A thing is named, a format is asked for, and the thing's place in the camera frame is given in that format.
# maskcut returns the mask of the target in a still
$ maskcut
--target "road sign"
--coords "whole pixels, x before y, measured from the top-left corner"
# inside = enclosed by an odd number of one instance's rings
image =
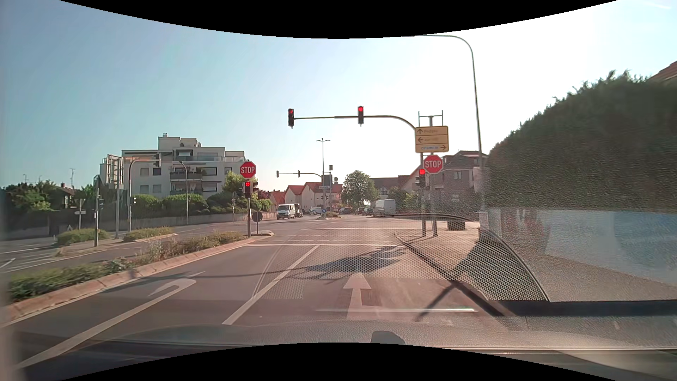
[[[414,131],[416,153],[449,152],[449,127],[417,127]]]
[[[245,161],[240,167],[240,174],[244,178],[252,178],[256,174],[256,165],[251,161]]]
[[[423,168],[430,174],[436,174],[442,169],[442,166],[443,161],[437,155],[429,155],[423,159]]]
[[[254,220],[254,222],[263,221],[263,213],[258,212],[258,211],[253,212],[252,213],[252,220]]]

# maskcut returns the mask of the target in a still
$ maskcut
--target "traffic light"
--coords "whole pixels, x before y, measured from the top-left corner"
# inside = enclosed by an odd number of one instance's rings
[[[425,188],[425,169],[423,168],[418,170],[418,176],[416,177],[416,186]]]

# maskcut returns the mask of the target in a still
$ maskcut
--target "balcony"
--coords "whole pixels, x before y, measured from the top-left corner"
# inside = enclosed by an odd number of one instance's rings
[[[189,193],[192,193],[194,195],[201,195],[202,194],[202,189],[194,189],[194,190],[189,190]],[[184,195],[185,190],[184,189],[172,189],[169,191],[169,195]]]
[[[185,180],[185,172],[169,172],[170,180]],[[188,180],[201,180],[202,172],[188,172]]]
[[[174,161],[226,161],[225,159],[223,156],[174,156]]]

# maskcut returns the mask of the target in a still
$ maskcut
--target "stop sign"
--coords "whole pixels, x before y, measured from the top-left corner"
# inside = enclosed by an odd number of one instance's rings
[[[245,161],[240,167],[240,174],[244,178],[252,178],[256,174],[256,165],[251,161]]]
[[[423,159],[423,168],[429,174],[436,174],[442,170],[442,159],[437,155],[430,155]]]

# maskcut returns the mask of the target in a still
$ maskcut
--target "asphalt road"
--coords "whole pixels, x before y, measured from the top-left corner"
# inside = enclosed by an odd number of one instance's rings
[[[259,223],[259,230],[273,230],[281,237],[285,235],[296,234],[302,226],[311,223],[317,217],[305,216],[303,218],[295,218],[292,220],[272,220],[262,221]],[[173,228],[176,236],[162,239],[159,241],[167,241],[169,239],[184,239],[195,237],[199,235],[206,235],[215,231],[239,231],[246,233],[246,222],[222,222],[218,224],[201,224],[176,226]],[[256,223],[252,222],[252,232],[255,233]],[[122,232],[120,238],[125,236],[126,232]],[[0,273],[30,273],[36,270],[43,270],[46,268],[62,268],[67,266],[76,266],[78,264],[101,262],[104,260],[111,260],[115,258],[134,256],[135,254],[146,249],[150,243],[121,243],[114,247],[105,247],[100,251],[92,252],[84,256],[71,257],[57,257],[57,249],[52,247],[53,238],[36,238],[23,239],[17,241],[2,241],[0,242]]]
[[[393,233],[419,229],[417,221],[345,216],[264,225],[276,235],[11,324],[27,379],[93,372],[92,361],[67,352],[178,325],[360,319],[505,329],[399,245]],[[221,227],[186,226],[181,234]]]

